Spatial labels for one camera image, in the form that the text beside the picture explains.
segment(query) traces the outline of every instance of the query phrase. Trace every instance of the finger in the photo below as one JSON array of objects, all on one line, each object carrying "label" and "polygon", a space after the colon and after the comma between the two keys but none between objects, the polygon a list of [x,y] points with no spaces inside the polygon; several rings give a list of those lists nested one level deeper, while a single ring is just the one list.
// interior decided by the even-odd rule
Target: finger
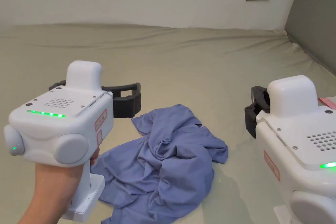
[{"label": "finger", "polygon": [[91,159],[97,159],[99,156],[100,148],[98,147],[94,154],[91,156]]}]

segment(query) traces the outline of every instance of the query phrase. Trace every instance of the white plastic housing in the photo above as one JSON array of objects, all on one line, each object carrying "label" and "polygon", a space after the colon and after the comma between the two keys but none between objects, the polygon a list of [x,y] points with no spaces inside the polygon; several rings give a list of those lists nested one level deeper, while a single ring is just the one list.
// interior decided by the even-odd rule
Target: white plastic housing
[{"label": "white plastic housing", "polygon": [[66,86],[15,109],[4,127],[9,152],[53,166],[85,163],[82,179],[64,219],[85,222],[104,189],[104,177],[90,174],[90,157],[113,127],[113,94],[101,90],[101,66],[74,61]]},{"label": "white plastic housing", "polygon": [[291,223],[335,224],[336,168],[320,166],[336,162],[336,111],[318,107],[315,87],[302,75],[267,90],[270,114],[258,114],[256,139]]},{"label": "white plastic housing", "polygon": [[113,98],[101,90],[100,74],[98,63],[75,61],[68,68],[66,86],[56,87],[10,114],[10,125],[22,136],[25,159],[74,167],[92,156],[113,127]]}]

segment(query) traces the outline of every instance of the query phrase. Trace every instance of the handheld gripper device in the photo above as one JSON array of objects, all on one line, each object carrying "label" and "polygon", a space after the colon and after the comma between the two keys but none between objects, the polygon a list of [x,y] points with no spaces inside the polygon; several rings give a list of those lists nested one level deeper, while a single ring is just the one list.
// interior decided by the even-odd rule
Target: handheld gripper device
[{"label": "handheld gripper device", "polygon": [[[85,222],[104,189],[104,177],[90,174],[90,157],[109,134],[114,117],[133,117],[141,109],[140,84],[101,87],[101,65],[74,61],[67,80],[15,109],[4,127],[11,155],[41,164],[84,164],[82,179],[62,218]],[[121,91],[132,95],[121,97]]]},{"label": "handheld gripper device", "polygon": [[281,224],[336,224],[336,110],[319,106],[306,76],[253,87],[246,129],[277,185]]}]

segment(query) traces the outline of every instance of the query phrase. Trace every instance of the label sticker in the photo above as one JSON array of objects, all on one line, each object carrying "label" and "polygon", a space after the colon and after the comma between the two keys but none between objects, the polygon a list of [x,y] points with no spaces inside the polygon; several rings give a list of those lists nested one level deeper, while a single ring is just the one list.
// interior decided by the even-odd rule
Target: label sticker
[{"label": "label sticker", "polygon": [[103,141],[103,134],[102,134],[101,130],[99,130],[99,132],[97,134],[97,146],[99,146],[102,141]]},{"label": "label sticker", "polygon": [[275,174],[278,181],[280,181],[280,171],[275,165],[275,163],[272,161],[272,159],[269,157],[266,151],[264,151],[264,158],[266,163],[268,164],[269,168],[272,170],[272,172]]},{"label": "label sticker", "polygon": [[333,103],[329,98],[319,98],[318,99],[323,105],[328,106],[332,110],[336,110],[336,104]]},{"label": "label sticker", "polygon": [[96,131],[100,128],[100,126],[103,124],[107,117],[107,110],[104,110],[104,112],[100,115],[100,117],[97,119],[97,121],[94,123],[94,128]]}]

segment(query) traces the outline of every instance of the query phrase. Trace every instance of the gripper handle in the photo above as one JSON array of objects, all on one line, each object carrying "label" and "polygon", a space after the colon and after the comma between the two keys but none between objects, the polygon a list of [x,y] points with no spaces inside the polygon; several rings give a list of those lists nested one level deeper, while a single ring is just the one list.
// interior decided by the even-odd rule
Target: gripper handle
[{"label": "gripper handle", "polygon": [[83,174],[78,188],[72,197],[71,205],[77,206],[82,200],[87,197],[90,191],[90,160],[87,160],[84,164]]}]

